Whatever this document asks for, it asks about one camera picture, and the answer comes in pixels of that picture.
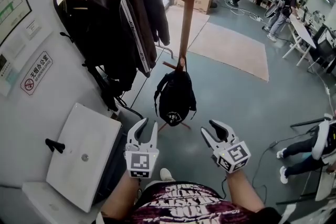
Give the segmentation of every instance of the black shirt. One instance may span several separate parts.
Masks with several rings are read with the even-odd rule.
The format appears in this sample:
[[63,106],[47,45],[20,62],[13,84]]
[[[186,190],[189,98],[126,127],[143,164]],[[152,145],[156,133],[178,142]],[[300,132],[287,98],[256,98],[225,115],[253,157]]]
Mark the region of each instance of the black shirt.
[[[93,223],[100,224],[101,216]],[[281,220],[273,208],[254,213],[224,200],[213,189],[190,182],[157,183],[148,187],[124,221],[103,218],[105,224],[268,223]]]
[[289,15],[292,13],[291,7],[296,6],[296,0],[285,0],[285,5],[282,9],[282,13],[286,16],[289,17]]

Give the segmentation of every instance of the white sneaker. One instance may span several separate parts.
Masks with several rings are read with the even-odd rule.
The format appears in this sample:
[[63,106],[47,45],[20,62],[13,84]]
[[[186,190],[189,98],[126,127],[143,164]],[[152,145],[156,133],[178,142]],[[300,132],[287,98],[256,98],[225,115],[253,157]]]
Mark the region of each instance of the white sneaker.
[[288,183],[288,178],[285,176],[285,171],[286,171],[286,168],[284,166],[280,168],[280,181],[283,184]]
[[174,181],[172,174],[166,168],[160,170],[160,177],[162,181]]
[[287,148],[284,148],[284,149],[282,149],[282,150],[280,150],[280,151],[278,151],[277,152],[277,159],[282,159],[283,158],[283,152],[286,150]]
[[267,37],[272,40],[273,42],[277,42],[277,39],[274,36],[271,36],[270,34],[267,35]]

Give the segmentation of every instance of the chair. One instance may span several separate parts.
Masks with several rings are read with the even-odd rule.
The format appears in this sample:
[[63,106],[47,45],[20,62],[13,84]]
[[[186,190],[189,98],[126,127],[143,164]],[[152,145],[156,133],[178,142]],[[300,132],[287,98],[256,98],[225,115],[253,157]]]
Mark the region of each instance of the chair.
[[336,48],[330,41],[333,42],[335,39],[336,36],[334,32],[328,26],[322,24],[318,32],[312,38],[316,49],[309,51],[310,56],[314,60],[314,63],[312,63],[309,68],[312,68],[315,63],[318,63],[326,73],[331,73],[336,65]]

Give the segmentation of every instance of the gray floor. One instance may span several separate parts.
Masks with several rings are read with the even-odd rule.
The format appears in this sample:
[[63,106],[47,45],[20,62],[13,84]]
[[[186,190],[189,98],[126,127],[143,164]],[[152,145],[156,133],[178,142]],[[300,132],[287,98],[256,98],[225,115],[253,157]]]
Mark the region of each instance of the gray floor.
[[[241,0],[240,7],[263,18],[265,10],[251,2]],[[289,43],[280,40],[274,44],[261,30],[262,23],[253,21],[247,15],[237,16],[230,9],[220,6],[211,12],[209,22],[264,43],[270,80],[267,83],[231,66],[188,52],[188,72],[193,81],[197,113],[194,119],[190,120],[190,113],[185,120],[191,126],[191,131],[178,125],[168,126],[159,133],[160,155],[152,179],[159,179],[160,168],[166,167],[176,180],[198,182],[214,188],[222,195],[221,183],[225,172],[217,168],[210,158],[212,151],[206,146],[200,133],[201,126],[211,130],[208,120],[225,122],[246,142],[252,157],[244,171],[252,180],[262,152],[273,141],[293,137],[308,129],[301,127],[296,132],[289,127],[290,124],[320,118],[325,112],[330,113],[330,107],[320,79],[306,72],[308,63],[304,62],[301,67],[296,67],[299,60],[296,52],[288,59],[282,59],[289,49]],[[287,27],[281,37],[289,38]],[[163,124],[155,115],[153,96],[157,84],[172,70],[162,65],[162,61],[176,64],[176,60],[170,59],[169,54],[161,53],[157,66],[152,70],[132,107],[150,118],[149,125],[154,120],[158,121],[159,126]],[[275,153],[295,141],[298,140],[277,145],[262,159],[255,185],[266,184],[267,206],[276,207],[277,201],[297,199],[304,189],[308,174],[292,177],[287,185],[279,180],[279,169],[283,162],[276,159]],[[302,156],[289,158],[284,163],[289,165],[301,161],[301,158]],[[318,173],[312,173],[306,192],[314,191],[317,176]],[[257,190],[264,199],[265,190]],[[276,208],[280,212],[284,210],[284,207]]]

